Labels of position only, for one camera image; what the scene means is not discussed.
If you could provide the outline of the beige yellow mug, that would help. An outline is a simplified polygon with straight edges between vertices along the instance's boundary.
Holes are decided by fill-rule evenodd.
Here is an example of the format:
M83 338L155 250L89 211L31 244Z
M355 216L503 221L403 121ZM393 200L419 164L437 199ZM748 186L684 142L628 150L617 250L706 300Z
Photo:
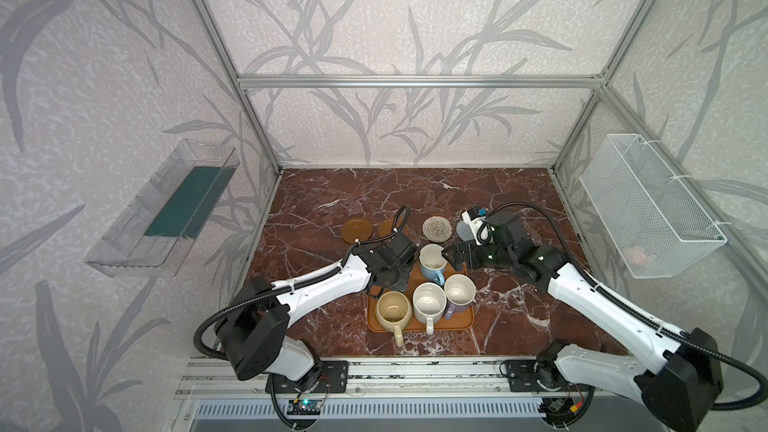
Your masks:
M388 291L381 295L375 307L378 324L394 336L398 347L404 346L404 331L413 315L410 300L401 292Z

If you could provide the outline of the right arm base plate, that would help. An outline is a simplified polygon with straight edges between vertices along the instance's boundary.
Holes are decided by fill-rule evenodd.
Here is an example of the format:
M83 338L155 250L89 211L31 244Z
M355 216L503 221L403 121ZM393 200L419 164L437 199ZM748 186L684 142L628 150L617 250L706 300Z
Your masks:
M507 359L499 364L499 373L507 381L511 392L558 392L556 382L546 384L541 380L535 359Z

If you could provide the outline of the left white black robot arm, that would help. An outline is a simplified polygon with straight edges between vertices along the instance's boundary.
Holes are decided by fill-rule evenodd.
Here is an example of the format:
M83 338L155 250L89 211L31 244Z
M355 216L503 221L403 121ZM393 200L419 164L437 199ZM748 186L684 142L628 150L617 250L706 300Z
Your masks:
M270 383L282 377L299 392L311 390L324 377L323 362L310 345L288 337L287 331L341 297L402 291L418 252L403 231L409 215L410 207L401 206L387 235L355 241L342 259L320 269L292 279L246 283L229 306L198 326L195 349L229 362L240 381L265 374Z

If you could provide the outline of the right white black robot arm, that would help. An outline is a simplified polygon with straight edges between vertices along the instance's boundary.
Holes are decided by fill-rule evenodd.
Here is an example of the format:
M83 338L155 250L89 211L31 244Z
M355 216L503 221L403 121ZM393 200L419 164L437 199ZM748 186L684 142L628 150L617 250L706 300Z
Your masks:
M557 236L557 246L536 244L518 202L493 210L472 207L461 215L471 237L443 256L470 270L511 272L587 317L616 339L627 355L614 355L562 342L538 358L545 378L585 384L633 400L674 431L695 431L711 411L749 409L767 399L767 379L754 367L719 352L716 340L695 328L687 332L658 319L586 272L568 248L558 223L540 214Z

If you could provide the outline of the light blue mug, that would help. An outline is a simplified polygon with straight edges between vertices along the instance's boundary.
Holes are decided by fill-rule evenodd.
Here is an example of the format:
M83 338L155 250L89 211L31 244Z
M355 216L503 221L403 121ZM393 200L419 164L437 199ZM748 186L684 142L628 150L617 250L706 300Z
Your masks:
M440 287L445 285L445 269L448 261L443 256L443 247L438 244L428 244L419 251L420 271L423 277Z

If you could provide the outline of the black mug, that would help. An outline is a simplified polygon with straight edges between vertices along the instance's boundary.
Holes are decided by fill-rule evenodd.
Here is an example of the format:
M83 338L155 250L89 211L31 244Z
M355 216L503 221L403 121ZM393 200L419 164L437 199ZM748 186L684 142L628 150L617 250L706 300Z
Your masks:
M410 276L410 269L385 269L378 273L375 284L385 290L404 292L407 289Z

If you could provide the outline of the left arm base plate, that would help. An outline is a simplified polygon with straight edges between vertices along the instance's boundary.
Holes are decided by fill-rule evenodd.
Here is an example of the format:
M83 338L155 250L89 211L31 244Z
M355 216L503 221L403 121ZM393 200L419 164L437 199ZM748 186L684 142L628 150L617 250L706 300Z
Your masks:
M278 393L345 393L349 366L350 362L346 360L323 360L298 381L278 376L274 380L274 389Z

